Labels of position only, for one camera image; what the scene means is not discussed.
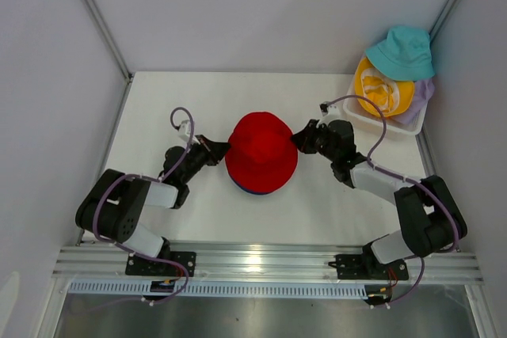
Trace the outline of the teal bucket hat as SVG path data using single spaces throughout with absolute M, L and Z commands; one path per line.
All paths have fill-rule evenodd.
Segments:
M 364 52 L 369 62 L 395 81 L 432 78 L 435 75 L 429 33 L 405 25 L 390 28 L 384 40 Z

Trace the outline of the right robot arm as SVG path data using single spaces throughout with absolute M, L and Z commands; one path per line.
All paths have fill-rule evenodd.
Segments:
M 467 224 L 443 178 L 415 180 L 375 165 L 357 150 L 350 122 L 310 120 L 291 141 L 303 154 L 327 158 L 338 182 L 395 206 L 399 229 L 362 248 L 360 265 L 367 278 L 378 278 L 409 258 L 453 250 L 467 236 Z

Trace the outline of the red bucket hat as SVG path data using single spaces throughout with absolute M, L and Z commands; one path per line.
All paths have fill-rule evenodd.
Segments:
M 270 112 L 244 115 L 228 140 L 231 148 L 225 156 L 227 172 L 271 175 L 282 188 L 298 164 L 298 150 L 291 137 L 288 125 Z

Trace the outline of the blue bucket hat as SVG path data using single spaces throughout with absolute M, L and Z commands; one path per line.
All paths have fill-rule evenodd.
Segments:
M 228 174 L 236 186 L 251 195 L 264 196 L 280 188 L 277 178 L 271 175 L 251 172 L 229 172 Z

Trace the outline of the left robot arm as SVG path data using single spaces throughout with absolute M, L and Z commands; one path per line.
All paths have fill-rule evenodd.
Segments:
M 154 275 L 162 275 L 170 269 L 170 243 L 139 222 L 143 208 L 181 208 L 189 196 L 191 179 L 203 167 L 218 165 L 230 148 L 228 142 L 198 135 L 189 147 L 173 146 L 166 151 L 156 180 L 107 169 L 79 206 L 75 223 L 105 241 L 144 256 L 144 267 Z

